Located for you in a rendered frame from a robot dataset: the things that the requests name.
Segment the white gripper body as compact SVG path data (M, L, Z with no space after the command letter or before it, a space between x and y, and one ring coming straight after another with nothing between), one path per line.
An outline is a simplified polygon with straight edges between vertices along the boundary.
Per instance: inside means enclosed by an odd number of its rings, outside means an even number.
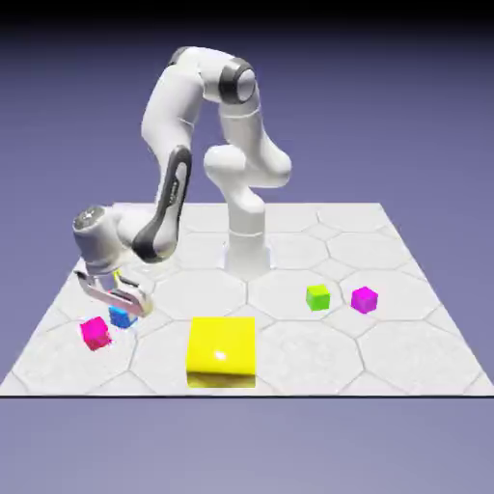
M101 280L103 276L95 277L80 270L74 270L80 287L84 292L108 306L121 308L138 317L146 317L153 310L151 295L144 287L120 275L120 283L106 288Z

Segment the small purple cube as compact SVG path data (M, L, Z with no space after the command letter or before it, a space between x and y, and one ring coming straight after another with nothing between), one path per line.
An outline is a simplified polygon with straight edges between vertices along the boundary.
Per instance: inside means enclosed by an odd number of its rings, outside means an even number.
M368 287L361 287L352 291L350 305L361 314L374 311L377 303L378 293Z

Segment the small pink cube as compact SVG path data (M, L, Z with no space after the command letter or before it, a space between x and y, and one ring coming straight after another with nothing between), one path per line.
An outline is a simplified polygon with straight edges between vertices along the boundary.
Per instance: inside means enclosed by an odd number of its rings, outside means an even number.
M107 324L100 316L81 323L80 329L84 343L92 351L103 348L112 342Z

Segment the large yellow box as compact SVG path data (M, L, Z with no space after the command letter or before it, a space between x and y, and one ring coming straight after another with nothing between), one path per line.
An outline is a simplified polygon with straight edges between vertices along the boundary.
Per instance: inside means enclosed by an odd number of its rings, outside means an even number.
M255 319L252 316L194 317L185 369L190 388L255 388Z

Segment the small blue cube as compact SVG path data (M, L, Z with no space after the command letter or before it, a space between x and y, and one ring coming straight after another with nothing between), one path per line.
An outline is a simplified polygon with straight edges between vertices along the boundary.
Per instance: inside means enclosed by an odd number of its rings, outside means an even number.
M121 329L129 328L138 319L138 316L114 306L109 307L109 316L111 324Z

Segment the small green cube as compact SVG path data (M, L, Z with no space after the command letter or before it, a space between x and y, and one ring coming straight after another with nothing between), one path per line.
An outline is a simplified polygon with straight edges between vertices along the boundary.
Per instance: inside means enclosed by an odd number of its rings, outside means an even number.
M331 294L324 284L307 287L306 303L312 312L328 310L330 300Z

